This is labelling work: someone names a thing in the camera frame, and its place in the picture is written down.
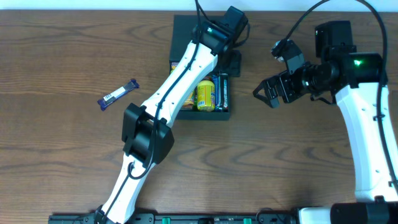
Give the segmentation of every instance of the blue snack bar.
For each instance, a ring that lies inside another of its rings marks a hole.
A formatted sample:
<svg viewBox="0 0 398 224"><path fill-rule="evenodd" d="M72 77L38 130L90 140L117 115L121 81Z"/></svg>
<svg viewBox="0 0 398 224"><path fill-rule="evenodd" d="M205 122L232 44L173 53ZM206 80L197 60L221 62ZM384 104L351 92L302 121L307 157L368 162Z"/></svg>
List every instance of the blue snack bar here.
<svg viewBox="0 0 398 224"><path fill-rule="evenodd" d="M135 79L130 80L124 86L118 88L112 93L104 96L102 99L99 99L97 103L101 107L101 110L104 111L109 105L114 103L116 100L121 98L122 96L128 94L131 90L139 88L139 84Z"/></svg>

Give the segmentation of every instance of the green led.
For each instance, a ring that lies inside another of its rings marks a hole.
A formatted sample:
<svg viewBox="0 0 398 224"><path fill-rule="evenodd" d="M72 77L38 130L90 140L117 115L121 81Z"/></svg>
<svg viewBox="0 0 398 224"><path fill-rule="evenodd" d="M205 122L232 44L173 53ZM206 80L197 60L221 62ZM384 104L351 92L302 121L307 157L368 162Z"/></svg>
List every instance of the green led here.
<svg viewBox="0 0 398 224"><path fill-rule="evenodd" d="M356 66L360 66L360 65L362 64L362 61L360 61L360 60L354 60L354 64L355 64Z"/></svg>

